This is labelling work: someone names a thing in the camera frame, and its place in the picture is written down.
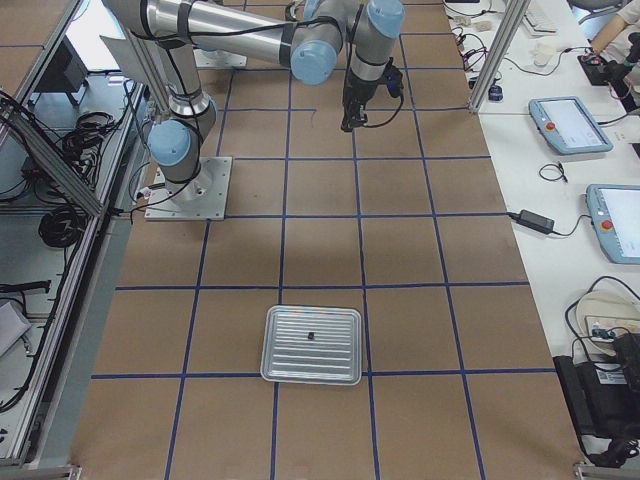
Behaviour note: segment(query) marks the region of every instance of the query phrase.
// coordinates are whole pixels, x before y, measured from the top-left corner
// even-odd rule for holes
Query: grid floor
[[[343,71],[316,88],[254,61],[202,74],[221,107],[203,154],[234,157],[228,216],[136,218],[73,448],[86,478],[571,478],[580,455],[444,9],[406,8],[407,101],[382,129],[339,132]],[[372,122],[395,108],[384,96]],[[263,381],[275,304],[360,311],[360,384]]]

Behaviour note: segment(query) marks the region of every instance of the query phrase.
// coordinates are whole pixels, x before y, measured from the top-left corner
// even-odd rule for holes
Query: brown floor tile
[[[363,214],[431,213],[421,160],[365,160],[358,175]]]
[[[0,45],[45,45],[73,0],[19,0],[0,4]]]
[[[405,5],[403,33],[450,33],[451,26],[442,5]]]
[[[9,95],[15,95],[41,53],[40,47],[0,47],[0,65],[3,66],[0,70],[2,90]]]
[[[370,289],[367,305],[374,371],[460,368],[444,288]]]
[[[284,158],[287,112],[227,112],[220,154]]]
[[[427,163],[438,213],[504,212],[496,172],[489,159],[433,160]]]
[[[409,80],[416,108],[465,107],[469,101],[462,70],[410,70]]]
[[[376,377],[374,391],[382,478],[480,478],[458,375]]]
[[[370,112],[369,123],[382,122],[391,114],[389,111]],[[359,129],[356,132],[356,152],[359,158],[420,157],[413,112],[400,112],[383,128]]]
[[[195,285],[204,230],[204,222],[147,222],[136,216],[118,285]]]
[[[369,285],[442,282],[430,218],[367,218],[362,230]]]
[[[427,157],[489,155],[480,120],[468,111],[418,112],[418,124]]]
[[[285,285],[360,285],[355,219],[288,219]]]
[[[291,107],[339,114],[342,112],[343,83],[342,71],[334,71],[322,85],[305,85],[294,80],[291,84]]]
[[[525,282],[507,217],[449,217],[438,220],[451,282]]]
[[[402,46],[408,67],[462,68],[453,34],[406,35]]]
[[[452,296],[466,368],[553,367],[529,287],[460,287]]]
[[[289,108],[289,72],[235,72],[229,108]]]
[[[187,380],[172,480],[265,480],[273,385],[261,378]]]
[[[82,477],[164,478],[180,380],[94,380],[71,448]]]
[[[282,480],[371,480],[367,379],[355,387],[282,384],[276,475]]]
[[[284,290],[284,305],[353,308],[362,314],[362,290]]]
[[[289,162],[287,214],[355,215],[356,179],[351,160]]]
[[[277,303],[276,290],[202,290],[189,371],[259,372],[267,311]]]
[[[351,134],[340,130],[338,109],[291,113],[289,156],[300,158],[353,158]]]
[[[202,90],[213,98],[219,109],[224,109],[233,73],[228,70],[199,70],[198,74],[200,75]]]
[[[236,160],[227,215],[281,215],[284,160]]]
[[[473,375],[468,381],[488,479],[572,477],[573,464],[583,458],[555,374]]]
[[[230,218],[209,234],[203,285],[278,285],[282,220]]]
[[[192,291],[120,291],[102,336],[94,373],[180,373]]]

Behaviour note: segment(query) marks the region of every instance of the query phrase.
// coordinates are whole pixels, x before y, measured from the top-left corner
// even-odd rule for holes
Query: black device
[[[64,37],[34,91],[76,93],[82,87],[87,74],[87,67],[80,55],[69,39]]]
[[[520,210],[520,213],[509,212],[508,215],[509,218],[523,227],[544,233],[545,235],[553,233],[553,225],[555,222],[550,218],[543,217],[542,215],[530,212],[529,210]]]
[[[618,363],[631,390],[640,401],[640,335],[626,333],[613,341]]]
[[[625,383],[610,380],[612,371],[602,372],[591,362],[573,364],[569,356],[553,358],[573,427],[583,453],[596,466],[619,468],[638,456],[640,400]],[[581,436],[610,438],[602,453],[584,450]]]
[[[607,74],[605,72],[607,61],[605,59],[599,56],[578,55],[578,63],[580,63],[582,71],[591,85],[598,87],[607,85]]]

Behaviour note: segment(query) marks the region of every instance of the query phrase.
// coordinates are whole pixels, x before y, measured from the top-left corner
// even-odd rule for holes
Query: blue joint cap
[[[318,7],[320,6],[320,0],[307,0],[304,4],[304,12],[302,13],[302,20],[307,22],[313,20],[316,16]]]
[[[385,37],[398,38],[404,22],[404,6],[399,0],[370,0],[369,21]]]
[[[329,43],[311,40],[291,54],[291,71],[302,83],[320,85],[329,78],[337,61],[338,54]]]
[[[151,129],[148,143],[151,155],[160,166],[173,167],[189,153],[191,133],[182,123],[167,120]]]

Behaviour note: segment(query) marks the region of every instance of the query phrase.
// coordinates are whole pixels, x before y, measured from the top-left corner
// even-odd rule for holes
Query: white table
[[[556,53],[547,66],[537,67],[533,64],[533,52],[538,42],[550,43],[557,47],[558,50],[570,47],[585,47],[589,45],[589,42],[580,30],[578,22],[566,1],[537,1],[552,11],[552,13],[549,13],[549,17],[553,19],[553,23],[558,27],[558,34],[545,37],[532,37],[525,27],[521,25],[505,56],[514,60],[525,70],[546,73],[551,71],[557,64],[560,53]],[[483,9],[488,9],[489,6],[490,0],[481,0],[480,3],[477,4],[455,4],[453,8],[460,12],[477,13]],[[504,11],[505,6],[503,0],[493,0],[492,9]],[[456,15],[451,11],[448,13],[451,16]],[[492,30],[477,32],[472,25],[471,27],[466,27],[464,32],[477,35],[488,48],[491,48],[491,43],[502,18],[503,15],[501,13],[485,14],[473,19],[472,22],[490,21],[493,24]],[[466,48],[477,48],[479,45],[480,42],[474,38],[468,38],[465,43]],[[503,60],[499,69],[502,78],[498,84],[503,89],[504,100],[499,103],[485,101],[480,112],[527,113],[527,105],[532,98],[577,96],[594,115],[624,113],[620,102],[612,98],[609,94],[608,87],[594,87],[589,83],[576,59],[582,52],[582,50],[575,50],[563,54],[557,70],[547,77],[521,72],[514,65]],[[476,67],[474,67],[474,70],[479,69],[481,65],[482,62],[479,62]]]
[[[588,42],[564,0],[538,0],[549,9],[558,27],[558,35],[533,38],[520,26],[507,53],[522,68],[549,71],[557,56],[547,67],[533,65],[533,50],[538,41],[553,42],[558,47],[586,46]],[[466,13],[488,9],[489,0],[479,4],[454,4]],[[493,0],[492,8],[503,11],[502,0]],[[478,35],[487,47],[495,36],[502,14],[486,14],[472,22],[489,20],[493,29],[478,33],[473,26],[465,33]],[[467,48],[479,46],[475,39],[467,40]],[[640,119],[627,118],[605,130],[614,149],[592,155],[591,160],[574,161],[575,157],[555,154],[536,130],[528,115],[532,98],[578,96],[597,120],[609,120],[624,113],[618,100],[607,87],[589,84],[576,60],[579,51],[563,55],[558,69],[548,77],[520,72],[503,61],[499,84],[504,91],[500,103],[485,101],[480,109],[480,122],[491,153],[500,188],[509,211],[531,210],[556,221],[556,230],[568,232],[579,215],[587,213],[584,194],[592,183],[640,185],[640,159],[631,142],[640,142]],[[561,161],[568,183],[547,182],[538,176],[544,164]],[[514,223],[514,233],[523,263],[531,283],[534,299],[552,355],[569,354],[573,336],[564,323],[564,311],[579,298],[599,276],[612,275],[628,282],[640,291],[640,266],[610,263],[602,253],[593,228],[583,220],[569,238],[544,236]]]

